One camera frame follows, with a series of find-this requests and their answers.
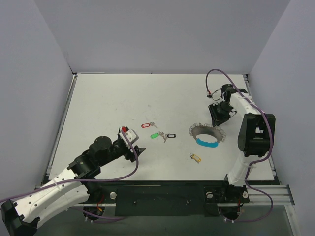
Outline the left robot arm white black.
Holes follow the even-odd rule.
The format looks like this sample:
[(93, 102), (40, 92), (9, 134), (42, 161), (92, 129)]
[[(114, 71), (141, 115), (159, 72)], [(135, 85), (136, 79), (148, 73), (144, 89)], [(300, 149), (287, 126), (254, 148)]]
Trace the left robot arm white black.
[(99, 186), (100, 180), (95, 177), (100, 174), (102, 166), (121, 156), (137, 162), (145, 148), (134, 146), (136, 140), (120, 134), (113, 142), (107, 136), (100, 136), (88, 150), (36, 192), (4, 201), (1, 216), (8, 233), (11, 236), (32, 236), (48, 219), (62, 211), (85, 201), (101, 201), (104, 193)]

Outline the yellow tag key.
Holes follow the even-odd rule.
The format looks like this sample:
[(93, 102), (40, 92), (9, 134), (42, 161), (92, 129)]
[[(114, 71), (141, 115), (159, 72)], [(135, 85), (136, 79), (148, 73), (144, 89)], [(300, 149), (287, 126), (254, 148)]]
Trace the yellow tag key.
[(197, 156), (196, 154), (194, 154), (194, 153), (190, 154), (190, 158), (192, 160), (194, 160), (196, 163), (200, 163), (201, 162), (201, 158), (199, 156)]

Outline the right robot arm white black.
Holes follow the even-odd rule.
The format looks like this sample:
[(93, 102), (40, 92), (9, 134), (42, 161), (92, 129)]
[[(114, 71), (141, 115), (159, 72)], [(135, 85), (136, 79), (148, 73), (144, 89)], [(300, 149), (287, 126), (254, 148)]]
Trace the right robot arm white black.
[(220, 188), (220, 196), (225, 201), (233, 200), (236, 187), (246, 185), (246, 180), (255, 164), (270, 154), (275, 132), (275, 116), (259, 109), (245, 89), (236, 89), (232, 84), (225, 84), (219, 89), (221, 95), (209, 105), (213, 126), (227, 122), (232, 113), (242, 117), (237, 139), (240, 154), (227, 174), (228, 183)]

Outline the black tag key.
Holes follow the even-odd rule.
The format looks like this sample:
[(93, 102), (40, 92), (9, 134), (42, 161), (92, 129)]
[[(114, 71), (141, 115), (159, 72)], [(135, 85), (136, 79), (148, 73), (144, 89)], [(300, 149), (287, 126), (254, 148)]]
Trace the black tag key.
[(164, 142), (166, 142), (168, 139), (173, 139), (173, 138), (176, 138), (177, 135), (174, 134), (174, 133), (168, 133), (168, 134), (164, 134), (163, 135), (163, 138), (164, 138)]

